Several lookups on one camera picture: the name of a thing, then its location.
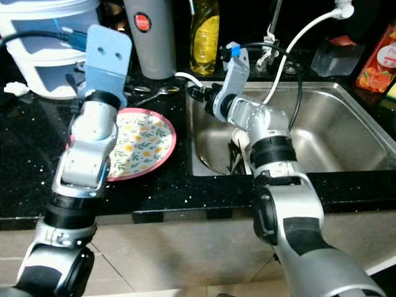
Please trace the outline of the yellow dish soap bottle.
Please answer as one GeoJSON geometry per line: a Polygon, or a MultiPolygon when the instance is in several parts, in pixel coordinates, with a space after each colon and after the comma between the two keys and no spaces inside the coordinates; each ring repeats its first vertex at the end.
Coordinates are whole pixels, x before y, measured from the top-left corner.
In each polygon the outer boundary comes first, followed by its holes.
{"type": "Polygon", "coordinates": [[[220,1],[192,0],[190,68],[198,76],[213,74],[220,39],[220,1]]]}

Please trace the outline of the clear plastic container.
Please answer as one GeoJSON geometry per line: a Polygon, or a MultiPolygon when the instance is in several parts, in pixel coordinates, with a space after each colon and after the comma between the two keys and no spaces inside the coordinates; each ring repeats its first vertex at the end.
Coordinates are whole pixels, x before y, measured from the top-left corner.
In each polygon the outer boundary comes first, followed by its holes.
{"type": "Polygon", "coordinates": [[[349,36],[325,39],[315,51],[311,70],[320,77],[349,75],[356,67],[365,46],[349,36]]]}

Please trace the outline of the small white crumpled object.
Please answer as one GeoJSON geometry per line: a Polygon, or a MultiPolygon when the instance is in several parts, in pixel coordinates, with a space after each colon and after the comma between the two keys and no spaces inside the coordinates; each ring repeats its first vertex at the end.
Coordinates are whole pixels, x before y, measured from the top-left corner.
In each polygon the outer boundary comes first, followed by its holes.
{"type": "Polygon", "coordinates": [[[25,95],[29,91],[28,85],[22,82],[9,82],[3,88],[4,93],[10,93],[17,97],[25,95]]]}

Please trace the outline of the red printed packet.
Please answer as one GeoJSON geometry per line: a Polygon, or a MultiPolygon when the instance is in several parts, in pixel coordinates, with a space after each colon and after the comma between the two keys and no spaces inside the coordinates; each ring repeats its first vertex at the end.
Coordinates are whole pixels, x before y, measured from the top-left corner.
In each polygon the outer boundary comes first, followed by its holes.
{"type": "Polygon", "coordinates": [[[356,79],[363,90],[384,93],[396,76],[396,40],[385,38],[374,49],[356,79]]]}

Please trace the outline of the beige base cabinet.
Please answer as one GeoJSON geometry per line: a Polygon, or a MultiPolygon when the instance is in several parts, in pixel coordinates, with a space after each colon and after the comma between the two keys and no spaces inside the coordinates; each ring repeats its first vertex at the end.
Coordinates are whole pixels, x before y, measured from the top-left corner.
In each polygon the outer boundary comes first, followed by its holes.
{"type": "MultiPolygon", "coordinates": [[[[144,223],[132,215],[101,216],[90,244],[96,260],[88,294],[159,291],[280,280],[273,250],[248,218],[144,223]]],[[[396,257],[396,210],[333,214],[324,235],[365,269],[396,257]]]]}

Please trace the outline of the stainless steel sink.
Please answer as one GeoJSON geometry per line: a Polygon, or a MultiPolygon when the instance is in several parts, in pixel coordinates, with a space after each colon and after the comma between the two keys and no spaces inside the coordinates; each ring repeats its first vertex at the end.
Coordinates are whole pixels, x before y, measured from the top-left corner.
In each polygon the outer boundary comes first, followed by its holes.
{"type": "MultiPolygon", "coordinates": [[[[193,175],[229,175],[228,144],[235,126],[210,116],[190,97],[186,113],[193,175]]],[[[308,173],[396,170],[396,141],[338,83],[303,83],[291,138],[308,173]]]]}

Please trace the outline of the grey vacuum flask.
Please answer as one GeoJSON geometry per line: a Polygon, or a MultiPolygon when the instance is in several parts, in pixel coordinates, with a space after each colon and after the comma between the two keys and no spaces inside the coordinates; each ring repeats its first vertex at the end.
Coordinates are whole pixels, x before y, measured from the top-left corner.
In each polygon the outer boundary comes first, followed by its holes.
{"type": "Polygon", "coordinates": [[[162,80],[176,72],[172,0],[123,0],[142,75],[162,80]]]}

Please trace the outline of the white lidded storage container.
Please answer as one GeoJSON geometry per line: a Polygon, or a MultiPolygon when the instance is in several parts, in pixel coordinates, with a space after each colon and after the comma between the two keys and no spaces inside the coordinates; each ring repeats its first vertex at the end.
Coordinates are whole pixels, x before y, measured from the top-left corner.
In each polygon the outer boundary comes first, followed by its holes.
{"type": "MultiPolygon", "coordinates": [[[[86,32],[99,23],[100,0],[0,0],[2,37],[15,32],[86,32]]],[[[6,50],[31,91],[49,99],[76,96],[66,74],[85,60],[83,51],[49,37],[23,37],[6,43],[6,50]]]]}

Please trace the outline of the chrome faucet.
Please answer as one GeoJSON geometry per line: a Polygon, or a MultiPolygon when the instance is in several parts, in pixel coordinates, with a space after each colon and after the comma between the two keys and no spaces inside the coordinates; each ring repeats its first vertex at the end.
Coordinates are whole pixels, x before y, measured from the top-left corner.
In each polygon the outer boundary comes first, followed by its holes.
{"type": "MultiPolygon", "coordinates": [[[[272,20],[267,26],[264,37],[264,42],[270,43],[270,45],[278,45],[279,43],[277,37],[275,37],[274,35],[274,32],[275,32],[275,26],[277,26],[277,20],[279,19],[279,13],[282,6],[282,2],[283,0],[273,0],[272,20]]],[[[269,66],[271,66],[272,63],[279,56],[279,52],[273,48],[263,47],[261,49],[262,49],[262,55],[256,62],[256,71],[258,72],[264,72],[268,70],[269,66]]]]}

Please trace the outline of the green sponge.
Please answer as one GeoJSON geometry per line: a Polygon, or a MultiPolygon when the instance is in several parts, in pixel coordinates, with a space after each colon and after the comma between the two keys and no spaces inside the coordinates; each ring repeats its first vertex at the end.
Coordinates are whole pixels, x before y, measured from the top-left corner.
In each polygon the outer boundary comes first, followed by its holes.
{"type": "Polygon", "coordinates": [[[384,93],[384,97],[389,101],[396,102],[396,78],[388,86],[384,93]]]}

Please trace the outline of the white ladle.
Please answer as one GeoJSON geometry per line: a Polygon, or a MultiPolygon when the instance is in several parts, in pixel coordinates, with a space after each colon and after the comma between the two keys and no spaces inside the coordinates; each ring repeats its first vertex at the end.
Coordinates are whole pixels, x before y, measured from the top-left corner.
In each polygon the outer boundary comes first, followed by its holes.
{"type": "Polygon", "coordinates": [[[252,169],[250,167],[250,161],[249,161],[249,137],[248,137],[248,134],[246,133],[246,131],[242,131],[239,128],[235,128],[234,130],[232,130],[232,133],[230,134],[230,141],[237,142],[238,146],[241,148],[241,151],[243,151],[246,175],[252,174],[252,169]]]}

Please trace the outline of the black kitchen utensil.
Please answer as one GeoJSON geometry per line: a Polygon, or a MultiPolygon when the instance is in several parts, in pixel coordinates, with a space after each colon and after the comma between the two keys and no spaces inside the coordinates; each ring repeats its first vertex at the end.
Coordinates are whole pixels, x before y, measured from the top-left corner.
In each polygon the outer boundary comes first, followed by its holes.
{"type": "Polygon", "coordinates": [[[227,145],[229,150],[230,164],[227,167],[229,175],[246,175],[245,161],[243,158],[243,151],[238,146],[237,142],[230,141],[227,145]]]}

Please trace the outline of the pink rimmed floral plate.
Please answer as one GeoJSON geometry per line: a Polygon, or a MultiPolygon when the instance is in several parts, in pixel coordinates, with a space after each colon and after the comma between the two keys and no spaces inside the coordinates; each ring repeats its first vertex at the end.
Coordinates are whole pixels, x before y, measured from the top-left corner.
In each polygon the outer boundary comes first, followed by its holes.
{"type": "Polygon", "coordinates": [[[155,170],[176,148],[169,119],[146,108],[123,108],[116,117],[118,135],[111,150],[108,181],[122,181],[155,170]]]}

